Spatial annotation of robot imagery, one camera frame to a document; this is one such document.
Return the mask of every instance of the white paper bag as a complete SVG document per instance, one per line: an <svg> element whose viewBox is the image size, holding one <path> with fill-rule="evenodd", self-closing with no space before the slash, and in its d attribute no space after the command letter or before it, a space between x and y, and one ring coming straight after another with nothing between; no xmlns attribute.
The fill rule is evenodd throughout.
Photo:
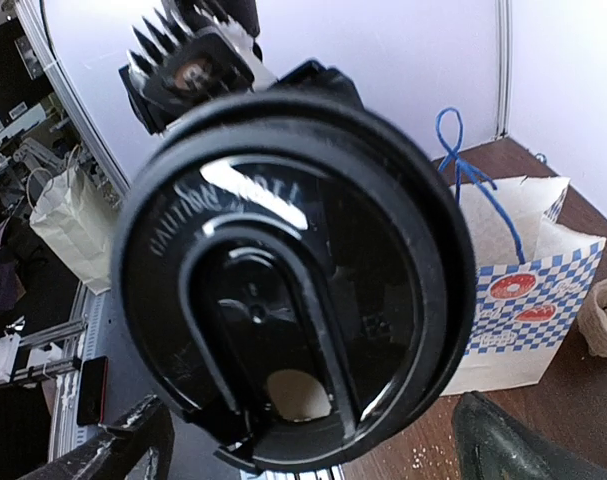
<svg viewBox="0 0 607 480"><path fill-rule="evenodd" d="M519 264L505 221L474 185L460 206L477 262L477 310L461 364L444 394L537 383L581 307L605 239L556 220L567 178L507 178L483 185L506 211L522 241Z"/></svg>
<svg viewBox="0 0 607 480"><path fill-rule="evenodd" d="M30 227L95 294L110 288L117 213L78 168L51 179L30 215Z"/></svg>

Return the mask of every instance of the smartphone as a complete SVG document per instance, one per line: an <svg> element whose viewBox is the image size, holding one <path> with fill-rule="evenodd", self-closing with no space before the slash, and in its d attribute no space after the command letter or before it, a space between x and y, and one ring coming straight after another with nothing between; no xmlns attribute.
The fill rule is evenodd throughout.
<svg viewBox="0 0 607 480"><path fill-rule="evenodd" d="M103 422L107 385L107 357L83 363L76 423L82 427Z"/></svg>

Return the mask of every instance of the red donut print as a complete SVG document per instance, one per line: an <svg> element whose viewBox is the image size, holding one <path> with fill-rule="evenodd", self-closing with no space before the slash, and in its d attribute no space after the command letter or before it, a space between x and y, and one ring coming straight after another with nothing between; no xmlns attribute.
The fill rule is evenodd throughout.
<svg viewBox="0 0 607 480"><path fill-rule="evenodd" d="M515 320L524 323L548 322L552 320L555 313L556 307L554 305L541 305L519 313Z"/></svg>
<svg viewBox="0 0 607 480"><path fill-rule="evenodd" d="M536 276L531 273L507 275L490 288L490 295L499 300L511 300L527 295L536 285Z"/></svg>

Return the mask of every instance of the blue string bow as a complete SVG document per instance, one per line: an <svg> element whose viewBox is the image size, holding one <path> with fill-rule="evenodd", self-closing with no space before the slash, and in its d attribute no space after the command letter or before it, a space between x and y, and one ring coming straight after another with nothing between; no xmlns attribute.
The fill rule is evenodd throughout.
<svg viewBox="0 0 607 480"><path fill-rule="evenodd" d="M449 112L453 112L456 115L456 119L459 124L459 136L456 140L456 144L454 145L454 147L450 146L450 144L445 141L443 135L441 134L441 121L443 120L443 117ZM445 108L441 110L441 112L436 116L436 136L438 137L439 142L441 142L441 145L443 145L443 148L445 148L445 151L447 152L447 156L439 165L439 172L445 170L445 168L447 168L447 166L452 161L454 161L454 175L456 178L456 192L454 197L456 199L456 203L458 204L461 201L461 181L463 174L465 174L471 180L471 182L479 190L481 190L481 192L483 192L483 195L485 195L485 197L490 201L494 209L498 212L505 224L508 226L508 228L510 229L510 233L512 234L512 238L514 239L514 246L516 247L516 255L519 258L519 263L525 263L525 255L523 255L523 243L521 242L521 237L516 231L516 227L514 226L512 219L507 214L505 209L501 206L501 204L496 201L494 196L481 182L488 182L491 185L492 190L497 189L496 184L489 176L487 176L475 166L470 165L459 156L459 150L461 149L461 144L463 143L463 120L461 119L461 114L456 108Z"/></svg>

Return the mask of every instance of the brown tabletop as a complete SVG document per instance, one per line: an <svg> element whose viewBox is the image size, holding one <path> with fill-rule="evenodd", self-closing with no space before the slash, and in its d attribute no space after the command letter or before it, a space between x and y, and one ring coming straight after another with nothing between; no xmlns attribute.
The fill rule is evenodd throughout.
<svg viewBox="0 0 607 480"><path fill-rule="evenodd" d="M464 152L493 178L554 172L512 140ZM570 189L559 223L607 238L607 220ZM595 282L607 278L607 244ZM538 385L487 396L517 420L587 460L607 468L607 359L591 357L576 325ZM439 399L417 422L364 457L344 465L346 480L460 478L452 410L458 396Z"/></svg>

